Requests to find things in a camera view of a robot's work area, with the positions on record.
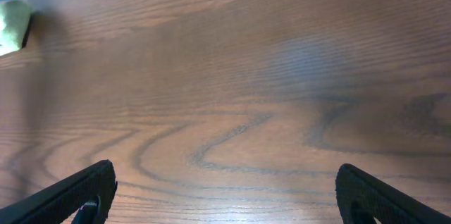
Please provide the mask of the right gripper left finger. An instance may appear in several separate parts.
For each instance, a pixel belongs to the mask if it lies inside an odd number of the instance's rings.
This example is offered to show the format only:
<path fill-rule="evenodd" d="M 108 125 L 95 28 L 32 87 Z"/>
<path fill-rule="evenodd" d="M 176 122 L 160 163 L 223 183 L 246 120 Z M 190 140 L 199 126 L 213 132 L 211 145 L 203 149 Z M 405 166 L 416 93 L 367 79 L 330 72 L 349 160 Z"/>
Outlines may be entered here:
<path fill-rule="evenodd" d="M 1 209 L 1 223 L 104 224 L 118 183 L 112 162 L 99 161 L 21 201 Z"/>

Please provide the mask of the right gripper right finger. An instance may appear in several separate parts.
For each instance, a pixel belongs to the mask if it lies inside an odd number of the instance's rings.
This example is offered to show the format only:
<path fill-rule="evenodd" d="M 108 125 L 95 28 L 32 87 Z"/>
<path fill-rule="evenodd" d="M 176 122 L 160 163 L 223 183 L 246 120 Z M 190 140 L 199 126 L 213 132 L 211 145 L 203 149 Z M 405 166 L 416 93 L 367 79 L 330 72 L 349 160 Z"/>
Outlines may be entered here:
<path fill-rule="evenodd" d="M 344 224 L 450 224 L 450 217 L 411 198 L 351 164 L 335 179 Z"/>

